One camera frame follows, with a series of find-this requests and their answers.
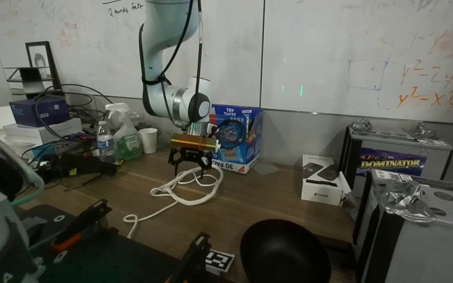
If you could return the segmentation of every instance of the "cardboard box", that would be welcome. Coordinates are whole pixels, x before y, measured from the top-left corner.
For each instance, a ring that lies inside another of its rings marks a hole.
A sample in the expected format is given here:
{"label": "cardboard box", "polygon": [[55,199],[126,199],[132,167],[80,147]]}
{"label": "cardboard box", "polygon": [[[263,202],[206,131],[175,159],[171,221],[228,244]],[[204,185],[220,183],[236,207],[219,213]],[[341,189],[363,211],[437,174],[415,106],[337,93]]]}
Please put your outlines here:
{"label": "cardboard box", "polygon": [[337,175],[333,159],[302,156],[302,200],[340,207],[351,189],[343,174]]}
{"label": "cardboard box", "polygon": [[214,106],[209,130],[220,150],[214,163],[225,170],[247,175],[261,150],[263,111],[258,108]]}

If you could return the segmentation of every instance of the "robotic arm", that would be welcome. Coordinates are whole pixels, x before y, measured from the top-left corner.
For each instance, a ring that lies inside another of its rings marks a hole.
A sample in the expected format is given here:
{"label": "robotic arm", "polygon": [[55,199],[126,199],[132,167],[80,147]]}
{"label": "robotic arm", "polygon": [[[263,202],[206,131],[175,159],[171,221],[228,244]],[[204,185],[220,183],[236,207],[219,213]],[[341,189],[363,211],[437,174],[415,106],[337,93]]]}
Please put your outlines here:
{"label": "robotic arm", "polygon": [[[143,106],[149,115],[168,117],[182,130],[206,119],[211,111],[208,97],[198,93],[198,82],[195,89],[176,89],[165,78],[181,43],[197,32],[198,13],[200,2],[195,0],[146,0],[146,24],[140,31]],[[164,67],[162,54],[173,46],[173,57]]]}

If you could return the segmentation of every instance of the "black bowl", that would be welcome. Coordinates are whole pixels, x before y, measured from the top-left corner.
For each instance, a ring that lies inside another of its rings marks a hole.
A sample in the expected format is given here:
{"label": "black bowl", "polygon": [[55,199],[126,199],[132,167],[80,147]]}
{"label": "black bowl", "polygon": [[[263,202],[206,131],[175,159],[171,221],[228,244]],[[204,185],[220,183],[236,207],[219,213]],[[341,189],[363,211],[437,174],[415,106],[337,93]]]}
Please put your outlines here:
{"label": "black bowl", "polygon": [[263,221],[241,243],[242,268],[252,283],[327,283],[332,268],[316,237],[286,221]]}

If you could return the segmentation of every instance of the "printed label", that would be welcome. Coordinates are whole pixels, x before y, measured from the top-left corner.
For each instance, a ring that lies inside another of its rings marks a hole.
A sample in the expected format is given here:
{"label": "printed label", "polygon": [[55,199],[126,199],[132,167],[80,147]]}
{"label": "printed label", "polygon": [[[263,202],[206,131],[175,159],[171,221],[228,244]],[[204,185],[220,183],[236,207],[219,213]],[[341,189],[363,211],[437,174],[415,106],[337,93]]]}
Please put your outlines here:
{"label": "printed label", "polygon": [[359,159],[360,167],[357,170],[357,175],[365,175],[365,172],[376,169],[376,170],[387,170],[403,175],[420,177],[426,164],[425,156],[381,152],[370,148],[362,148]]}
{"label": "printed label", "polygon": [[138,137],[137,137],[137,134],[134,134],[134,136],[127,136],[127,137],[124,137],[124,141],[126,141],[126,145],[127,145],[127,150],[129,152],[134,152],[134,150],[137,150],[138,148]]}
{"label": "printed label", "polygon": [[97,150],[113,148],[113,141],[97,141]]}

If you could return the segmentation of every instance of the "water bottle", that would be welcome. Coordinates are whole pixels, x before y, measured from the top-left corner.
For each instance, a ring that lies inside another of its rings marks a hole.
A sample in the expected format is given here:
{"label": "water bottle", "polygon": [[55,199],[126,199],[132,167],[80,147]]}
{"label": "water bottle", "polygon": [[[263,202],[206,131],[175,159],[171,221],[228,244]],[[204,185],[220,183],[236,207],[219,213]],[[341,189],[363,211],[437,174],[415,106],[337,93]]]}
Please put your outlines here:
{"label": "water bottle", "polygon": [[112,131],[107,128],[107,122],[99,122],[97,128],[97,150],[99,161],[115,164],[115,141]]}

